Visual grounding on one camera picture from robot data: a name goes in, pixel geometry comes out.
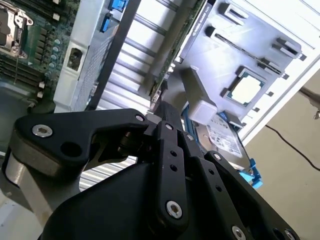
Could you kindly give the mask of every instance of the circuit board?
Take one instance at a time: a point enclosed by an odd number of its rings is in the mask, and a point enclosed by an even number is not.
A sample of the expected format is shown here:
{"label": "circuit board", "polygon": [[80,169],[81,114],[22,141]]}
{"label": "circuit board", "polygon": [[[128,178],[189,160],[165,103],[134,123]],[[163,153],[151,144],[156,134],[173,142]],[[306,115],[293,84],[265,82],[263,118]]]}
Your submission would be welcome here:
{"label": "circuit board", "polygon": [[[53,99],[79,4],[80,0],[0,0],[0,79],[38,98]],[[3,23],[11,28],[10,34]]]}

